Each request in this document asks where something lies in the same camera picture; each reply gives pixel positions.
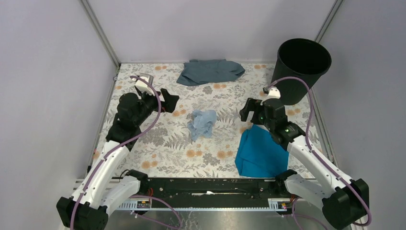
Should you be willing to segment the light blue plastic trash bag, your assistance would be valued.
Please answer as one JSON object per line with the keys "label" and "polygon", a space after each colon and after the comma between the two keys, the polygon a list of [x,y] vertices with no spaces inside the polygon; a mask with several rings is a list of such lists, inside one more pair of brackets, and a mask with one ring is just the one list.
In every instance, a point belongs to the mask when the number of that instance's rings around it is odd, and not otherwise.
{"label": "light blue plastic trash bag", "polygon": [[215,110],[194,110],[192,112],[193,120],[187,124],[191,140],[195,142],[199,137],[210,138],[212,136],[213,126],[217,121]]}

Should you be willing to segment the black plastic trash bin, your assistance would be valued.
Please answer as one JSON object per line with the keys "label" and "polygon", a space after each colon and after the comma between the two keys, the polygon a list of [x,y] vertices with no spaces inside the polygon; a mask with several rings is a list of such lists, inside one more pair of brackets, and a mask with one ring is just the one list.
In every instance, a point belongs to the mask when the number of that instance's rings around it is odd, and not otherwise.
{"label": "black plastic trash bin", "polygon": [[[321,44],[304,38],[290,39],[278,49],[271,82],[283,77],[298,77],[312,88],[327,73],[331,64],[331,55]],[[297,104],[307,94],[305,86],[297,80],[283,80],[276,87],[285,105]]]}

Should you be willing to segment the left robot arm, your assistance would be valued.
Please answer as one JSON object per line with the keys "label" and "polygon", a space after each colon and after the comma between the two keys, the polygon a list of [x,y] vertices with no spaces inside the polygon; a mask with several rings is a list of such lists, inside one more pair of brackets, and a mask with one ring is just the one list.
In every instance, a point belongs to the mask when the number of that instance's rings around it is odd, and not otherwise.
{"label": "left robot arm", "polygon": [[106,136],[102,152],[71,197],[61,197],[56,204],[63,225],[73,230],[102,230],[109,216],[129,197],[151,193],[148,175],[127,170],[119,184],[106,191],[114,170],[130,153],[139,135],[140,126],[153,113],[172,113],[179,96],[166,89],[153,92],[137,89],[123,94],[117,105],[113,124]]}

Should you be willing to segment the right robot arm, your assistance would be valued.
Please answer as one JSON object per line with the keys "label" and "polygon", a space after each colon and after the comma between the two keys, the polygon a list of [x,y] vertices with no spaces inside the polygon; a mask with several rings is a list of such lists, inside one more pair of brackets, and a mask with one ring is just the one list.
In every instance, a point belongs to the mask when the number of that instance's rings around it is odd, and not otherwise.
{"label": "right robot arm", "polygon": [[279,99],[248,98],[239,112],[241,121],[246,121],[250,112],[253,112],[251,122],[265,126],[275,143],[298,159],[318,181],[315,184],[287,170],[276,176],[274,190],[278,196],[294,194],[303,198],[319,208],[327,222],[338,230],[357,225],[364,216],[366,225],[371,223],[367,183],[363,179],[352,179],[315,149],[307,134],[288,121]]}

